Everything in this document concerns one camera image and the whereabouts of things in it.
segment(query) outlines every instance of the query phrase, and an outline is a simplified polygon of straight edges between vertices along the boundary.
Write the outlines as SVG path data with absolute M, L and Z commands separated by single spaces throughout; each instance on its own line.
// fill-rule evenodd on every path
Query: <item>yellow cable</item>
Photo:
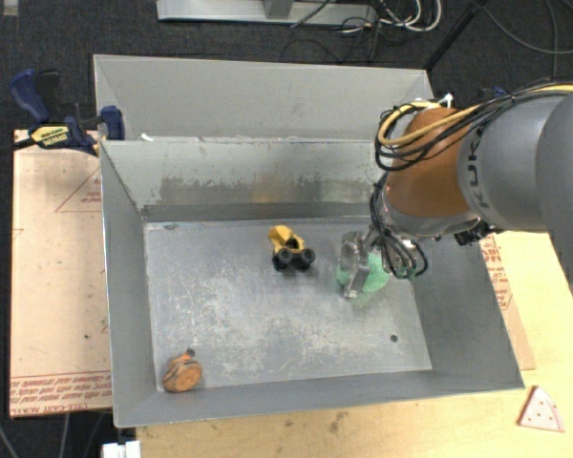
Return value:
M 542 87 L 540 89 L 535 90 L 534 92 L 530 92 L 531 94 L 538 94 L 541 92 L 573 92 L 573 85 L 549 85 L 547 87 Z M 401 105 L 396 111 L 392 112 L 386 120 L 382 122 L 380 128 L 378 129 L 378 142 L 383 146 L 398 146 L 403 145 L 405 143 L 411 142 L 412 140 L 418 139 L 423 137 L 425 134 L 429 133 L 433 129 L 437 127 L 441 127 L 445 124 L 450 124 L 452 122 L 456 122 L 463 118 L 464 116 L 471 114 L 477 108 L 479 108 L 481 104 L 473 105 L 468 107 L 467 109 L 463 109 L 460 112 L 457 112 L 452 115 L 448 115 L 447 117 L 434 122 L 433 124 L 429 124 L 417 131 L 404 135 L 402 137 L 397 137 L 395 139 L 387 139 L 384 137 L 384 134 L 389 129 L 389 126 L 395 121 L 396 118 L 400 118 L 405 112 L 408 112 L 412 108 L 424 109 L 424 108 L 435 108 L 439 105 L 435 102 L 427 102 L 427 101 L 415 101 L 406 103 Z

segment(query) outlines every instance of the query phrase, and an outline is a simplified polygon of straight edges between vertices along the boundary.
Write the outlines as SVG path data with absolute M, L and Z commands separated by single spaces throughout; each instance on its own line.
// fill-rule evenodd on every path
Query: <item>orange round object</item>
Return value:
M 185 392 L 193 388 L 202 376 L 202 365 L 183 353 L 170 361 L 161 382 L 168 392 Z

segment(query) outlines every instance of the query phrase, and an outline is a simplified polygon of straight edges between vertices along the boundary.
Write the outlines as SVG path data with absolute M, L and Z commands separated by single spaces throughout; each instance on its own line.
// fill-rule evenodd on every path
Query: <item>dark gray carpet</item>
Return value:
M 444 18 L 432 32 L 411 36 L 387 30 L 369 60 L 371 39 L 345 38 L 313 27 L 215 23 L 158 23 L 157 0 L 20 0 L 19 17 L 3 16 L 0 0 L 0 146 L 11 130 L 31 123 L 11 99 L 8 83 L 25 68 L 60 70 L 62 98 L 94 108 L 94 53 L 145 54 L 212 59 L 339 63 L 344 66 L 421 68 L 470 0 L 442 0 Z M 552 1 L 562 49 L 573 47 L 573 15 Z M 543 0 L 491 0 L 489 8 L 521 38 L 552 46 L 550 14 Z M 451 91 L 465 105 L 480 88 L 509 90 L 552 73 L 553 58 L 507 38 L 481 12 L 432 72 L 436 92 Z M 558 74 L 573 74 L 573 54 L 558 58 Z M 57 456 L 63 418 L 10 421 L 6 415 L 9 374 L 11 272 L 11 159 L 0 158 L 0 422 L 22 458 Z M 96 423 L 94 414 L 73 416 L 66 456 L 80 456 Z M 110 419 L 98 439 L 108 439 Z M 0 441 L 0 457 L 8 456 Z

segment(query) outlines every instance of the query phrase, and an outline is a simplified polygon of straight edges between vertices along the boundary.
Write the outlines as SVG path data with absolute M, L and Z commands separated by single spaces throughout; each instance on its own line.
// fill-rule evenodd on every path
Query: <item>white triangle sticker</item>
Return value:
M 564 423 L 558 408 L 550 396 L 539 386 L 533 387 L 518 420 L 518 426 L 564 432 Z

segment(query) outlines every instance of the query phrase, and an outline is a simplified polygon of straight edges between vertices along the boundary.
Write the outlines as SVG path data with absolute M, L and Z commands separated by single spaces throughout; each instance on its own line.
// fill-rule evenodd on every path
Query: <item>gray metal tray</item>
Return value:
M 423 244 L 427 274 L 344 299 L 340 240 L 369 222 L 361 140 L 104 142 L 104 235 L 118 427 L 515 388 L 520 372 L 477 246 Z M 267 231 L 317 252 L 276 272 Z M 165 392 L 193 347 L 198 386 Z

